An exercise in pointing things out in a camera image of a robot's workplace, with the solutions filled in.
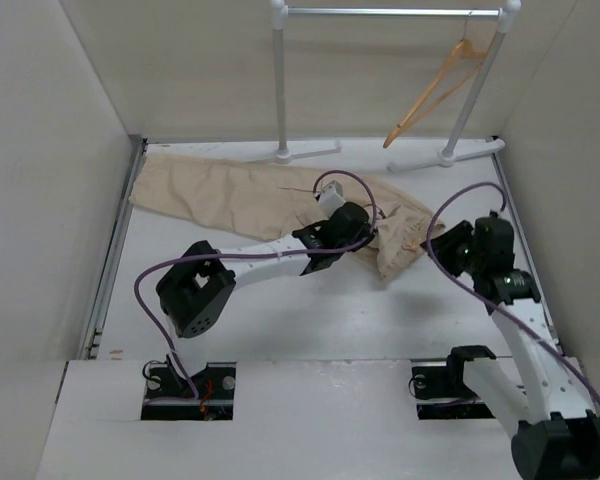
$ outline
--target clothes hanger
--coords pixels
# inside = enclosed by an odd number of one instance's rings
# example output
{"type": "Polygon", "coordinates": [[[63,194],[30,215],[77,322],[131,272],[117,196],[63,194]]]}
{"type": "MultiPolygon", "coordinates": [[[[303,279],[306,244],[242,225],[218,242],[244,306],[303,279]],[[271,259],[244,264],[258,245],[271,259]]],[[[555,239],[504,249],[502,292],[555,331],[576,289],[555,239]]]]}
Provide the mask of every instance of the clothes hanger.
{"type": "Polygon", "coordinates": [[[464,33],[460,41],[456,44],[455,47],[451,50],[451,53],[447,56],[445,61],[442,63],[440,70],[431,81],[426,90],[420,95],[420,98],[416,101],[416,103],[409,109],[407,114],[404,116],[402,120],[398,123],[396,128],[389,132],[387,138],[382,145],[383,148],[387,148],[391,143],[400,135],[402,135],[405,131],[411,128],[416,122],[421,120],[423,117],[431,113],[431,111],[440,105],[447,97],[449,97],[452,93],[458,90],[462,85],[464,85],[467,80],[473,77],[480,68],[482,67],[482,63],[484,58],[487,56],[486,50],[477,51],[473,48],[473,43],[471,40],[465,38],[467,32],[467,21],[464,24],[464,33]],[[458,83],[456,83],[449,90],[440,95],[436,100],[434,100],[431,105],[417,113],[418,110],[422,107],[422,105],[427,101],[427,99],[431,96],[435,88],[445,79],[445,77],[451,72],[453,67],[458,63],[458,60],[481,60],[481,62],[476,65],[467,75],[465,75],[458,83]]]}

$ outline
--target black mounting bracket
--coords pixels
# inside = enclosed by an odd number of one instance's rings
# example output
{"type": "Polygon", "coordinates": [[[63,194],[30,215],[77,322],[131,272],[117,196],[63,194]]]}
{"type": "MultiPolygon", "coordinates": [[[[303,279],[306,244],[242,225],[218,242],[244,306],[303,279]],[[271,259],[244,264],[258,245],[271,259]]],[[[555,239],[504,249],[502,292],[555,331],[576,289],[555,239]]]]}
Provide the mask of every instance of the black mounting bracket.
{"type": "Polygon", "coordinates": [[[452,348],[446,365],[414,365],[411,374],[415,397],[418,400],[476,397],[462,380],[465,362],[476,358],[496,356],[484,345],[466,345],[452,348]]]}

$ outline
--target beige pants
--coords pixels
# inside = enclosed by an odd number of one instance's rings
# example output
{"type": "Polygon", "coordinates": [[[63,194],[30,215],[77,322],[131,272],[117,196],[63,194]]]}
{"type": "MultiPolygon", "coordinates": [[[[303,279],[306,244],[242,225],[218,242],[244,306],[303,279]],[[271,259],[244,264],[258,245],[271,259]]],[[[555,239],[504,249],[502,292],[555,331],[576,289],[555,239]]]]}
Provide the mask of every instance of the beige pants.
{"type": "MultiPolygon", "coordinates": [[[[135,181],[131,202],[205,227],[275,240],[325,218],[311,191],[323,171],[152,153],[135,181]]],[[[432,212],[373,176],[362,178],[382,215],[377,219],[377,237],[353,256],[390,281],[423,253],[419,244],[432,212]]],[[[348,201],[370,206],[355,180],[334,175],[325,182],[332,179],[342,185],[348,201]]],[[[436,225],[435,233],[443,228],[436,225]]]]}

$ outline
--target white floor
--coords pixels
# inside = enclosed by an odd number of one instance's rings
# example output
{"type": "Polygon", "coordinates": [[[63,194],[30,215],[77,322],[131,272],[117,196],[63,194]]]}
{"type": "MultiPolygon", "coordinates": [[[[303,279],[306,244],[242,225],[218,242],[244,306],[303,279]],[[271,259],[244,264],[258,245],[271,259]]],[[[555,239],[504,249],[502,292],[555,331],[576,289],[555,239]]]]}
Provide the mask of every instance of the white floor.
{"type": "MultiPolygon", "coordinates": [[[[305,149],[333,148],[332,141],[302,143],[305,149]]],[[[388,162],[435,155],[443,142],[400,139],[389,150],[381,143],[343,140],[341,153],[297,164],[373,172],[432,209],[471,183],[497,181],[490,158],[390,174],[388,162]]],[[[254,159],[273,147],[153,145],[149,151],[254,159]]],[[[448,226],[473,221],[498,202],[495,191],[476,191],[444,220],[448,226]]],[[[141,365],[163,358],[166,348],[135,303],[133,281],[202,239],[219,247],[250,243],[133,211],[99,361],[71,363],[38,480],[519,478],[495,420],[417,419],[407,359],[445,357],[462,344],[509,354],[484,307],[426,258],[387,286],[344,258],[325,272],[236,292],[208,334],[209,360],[238,361],[234,420],[139,421],[141,365]]],[[[519,244],[516,251],[517,266],[526,268],[519,244]]],[[[143,290],[156,311],[160,276],[143,290]]]]}

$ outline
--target metal edge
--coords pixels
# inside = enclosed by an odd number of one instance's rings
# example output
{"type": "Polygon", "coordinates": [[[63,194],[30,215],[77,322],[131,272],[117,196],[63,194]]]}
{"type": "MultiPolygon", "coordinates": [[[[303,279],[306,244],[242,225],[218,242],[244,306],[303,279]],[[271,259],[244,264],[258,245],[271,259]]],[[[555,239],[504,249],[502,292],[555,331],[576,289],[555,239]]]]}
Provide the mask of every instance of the metal edge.
{"type": "Polygon", "coordinates": [[[144,161],[144,153],[147,149],[147,140],[139,135],[130,135],[131,141],[131,157],[129,166],[122,184],[122,192],[118,203],[118,209],[115,221],[111,228],[111,236],[109,238],[109,246],[105,261],[100,273],[98,288],[94,297],[93,304],[85,320],[85,326],[79,343],[79,350],[76,358],[80,360],[90,359],[91,344],[98,330],[102,330],[106,319],[109,302],[111,301],[111,291],[113,283],[118,272],[118,264],[122,255],[122,247],[129,226],[129,218],[131,217],[131,202],[129,202],[129,194],[133,187],[142,163],[144,161]]]}
{"type": "Polygon", "coordinates": [[[493,161],[493,166],[496,170],[496,174],[498,175],[498,181],[500,182],[500,185],[502,185],[502,188],[504,189],[505,195],[507,197],[507,206],[509,207],[509,211],[511,212],[511,218],[513,220],[513,225],[516,229],[516,234],[518,235],[520,243],[522,244],[522,251],[524,253],[525,259],[527,260],[527,264],[529,265],[529,270],[531,270],[531,275],[533,276],[534,280],[536,281],[536,284],[538,285],[538,290],[540,290],[540,295],[542,296],[542,307],[544,309],[547,325],[549,326],[549,330],[554,340],[558,342],[558,348],[564,355],[564,351],[562,351],[562,346],[560,344],[560,339],[558,338],[555,325],[553,323],[553,319],[551,318],[551,311],[549,310],[549,306],[547,305],[547,297],[545,296],[544,291],[542,290],[542,283],[540,282],[540,277],[538,276],[536,266],[533,263],[531,249],[529,248],[527,237],[524,234],[522,222],[520,221],[520,216],[518,215],[518,210],[516,209],[516,204],[513,200],[513,195],[511,193],[509,183],[507,182],[507,177],[502,168],[500,156],[498,155],[498,153],[493,153],[491,154],[491,159],[493,161]]]}

